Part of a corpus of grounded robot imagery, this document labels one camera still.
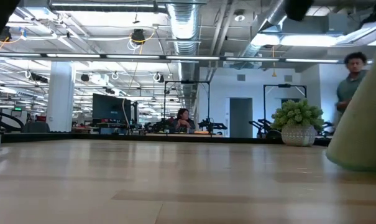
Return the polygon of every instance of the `woman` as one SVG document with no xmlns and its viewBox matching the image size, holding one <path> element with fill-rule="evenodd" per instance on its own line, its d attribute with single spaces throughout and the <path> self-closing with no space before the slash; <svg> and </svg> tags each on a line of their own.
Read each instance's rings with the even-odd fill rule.
<svg viewBox="0 0 376 224">
<path fill-rule="evenodd" d="M 189 111 L 187 109 L 180 109 L 177 118 L 173 121 L 174 132 L 193 134 L 196 127 L 195 123 L 189 119 Z"/>
</svg>

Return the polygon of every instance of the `green shirt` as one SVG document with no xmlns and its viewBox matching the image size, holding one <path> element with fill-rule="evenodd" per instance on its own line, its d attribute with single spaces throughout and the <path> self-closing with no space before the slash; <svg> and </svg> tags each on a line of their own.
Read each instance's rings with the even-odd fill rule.
<svg viewBox="0 0 376 224">
<path fill-rule="evenodd" d="M 366 72 L 361 71 L 356 79 L 353 80 L 348 76 L 346 79 L 341 81 L 337 88 L 338 102 L 350 100 L 354 96 L 357 87 L 359 86 L 365 75 Z"/>
</svg>

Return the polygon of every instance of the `television screen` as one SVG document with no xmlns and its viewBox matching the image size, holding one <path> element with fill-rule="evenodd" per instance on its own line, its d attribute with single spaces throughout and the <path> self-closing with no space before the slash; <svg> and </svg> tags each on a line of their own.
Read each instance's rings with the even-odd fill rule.
<svg viewBox="0 0 376 224">
<path fill-rule="evenodd" d="M 93 95 L 93 118 L 94 119 L 115 119 L 126 122 L 123 109 L 123 99 L 114 96 L 100 94 Z M 131 120 L 131 101 L 124 102 L 128 122 Z"/>
</svg>

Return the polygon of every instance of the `potted plant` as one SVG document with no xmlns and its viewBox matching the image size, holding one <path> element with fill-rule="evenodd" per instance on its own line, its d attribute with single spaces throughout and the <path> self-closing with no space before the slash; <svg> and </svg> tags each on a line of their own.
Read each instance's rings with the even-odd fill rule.
<svg viewBox="0 0 376 224">
<path fill-rule="evenodd" d="M 311 146 L 316 134 L 322 130 L 323 111 L 317 106 L 308 105 L 308 100 L 289 100 L 272 115 L 272 128 L 282 130 L 282 140 L 291 146 Z"/>
</svg>

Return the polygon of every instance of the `monitor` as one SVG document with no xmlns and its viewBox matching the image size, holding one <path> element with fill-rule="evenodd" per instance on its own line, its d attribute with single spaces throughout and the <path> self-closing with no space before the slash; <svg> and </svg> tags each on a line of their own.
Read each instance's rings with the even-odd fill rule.
<svg viewBox="0 0 376 224">
<path fill-rule="evenodd" d="M 126 122 L 122 109 L 123 99 L 114 96 L 93 94 L 93 118 L 116 119 Z M 131 120 L 131 101 L 125 100 L 124 109 L 128 122 Z"/>
</svg>

